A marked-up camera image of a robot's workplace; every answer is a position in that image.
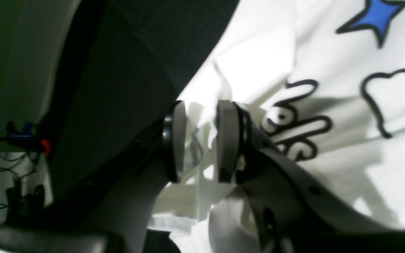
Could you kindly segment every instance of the white fabric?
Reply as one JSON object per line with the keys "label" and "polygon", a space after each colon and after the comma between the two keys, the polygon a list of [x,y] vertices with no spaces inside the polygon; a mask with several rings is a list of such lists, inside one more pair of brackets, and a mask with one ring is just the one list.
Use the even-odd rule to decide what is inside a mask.
{"label": "white fabric", "polygon": [[[278,148],[346,203],[387,226],[405,228],[405,7],[389,22],[379,48],[371,29],[336,33],[365,10],[365,2],[240,1],[219,44],[179,97],[190,112],[189,136],[196,133],[204,146],[192,203],[196,218],[207,217],[202,202],[217,203],[230,190],[207,183],[202,173],[215,162],[215,106],[229,99],[245,103]],[[366,94],[392,138],[379,131]],[[223,200],[211,218],[238,218],[245,206],[234,202]],[[241,219],[237,224],[246,226]],[[183,253],[217,252],[214,243],[196,246],[209,244],[209,228],[221,229],[205,220],[173,240]]]}

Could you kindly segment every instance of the blue star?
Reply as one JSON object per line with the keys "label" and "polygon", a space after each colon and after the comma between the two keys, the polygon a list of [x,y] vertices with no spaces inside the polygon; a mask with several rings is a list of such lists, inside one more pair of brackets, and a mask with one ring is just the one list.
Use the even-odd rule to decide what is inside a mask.
{"label": "blue star", "polygon": [[382,48],[388,33],[390,21],[405,7],[405,1],[366,0],[365,10],[354,16],[336,33],[354,32],[372,29]]}

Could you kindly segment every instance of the printed graphic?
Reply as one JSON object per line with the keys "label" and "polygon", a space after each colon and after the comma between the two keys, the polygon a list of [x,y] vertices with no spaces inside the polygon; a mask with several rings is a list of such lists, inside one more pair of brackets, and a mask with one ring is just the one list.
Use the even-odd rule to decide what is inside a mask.
{"label": "printed graphic", "polygon": [[294,94],[298,88],[303,93],[289,99],[276,102],[267,111],[262,120],[261,127],[271,136],[278,149],[295,162],[310,160],[317,156],[317,146],[308,138],[327,133],[332,127],[332,121],[327,116],[314,116],[300,118],[295,102],[309,97],[315,92],[318,82],[315,80],[302,80],[286,85],[283,92]]}
{"label": "printed graphic", "polygon": [[360,95],[375,116],[381,136],[392,137],[386,126],[389,118],[397,119],[392,122],[392,131],[405,126],[405,69],[369,75],[360,86]]}
{"label": "printed graphic", "polygon": [[405,1],[366,0],[365,10],[346,22],[336,33],[373,30],[379,48],[384,45],[390,27],[390,21],[405,7]]}

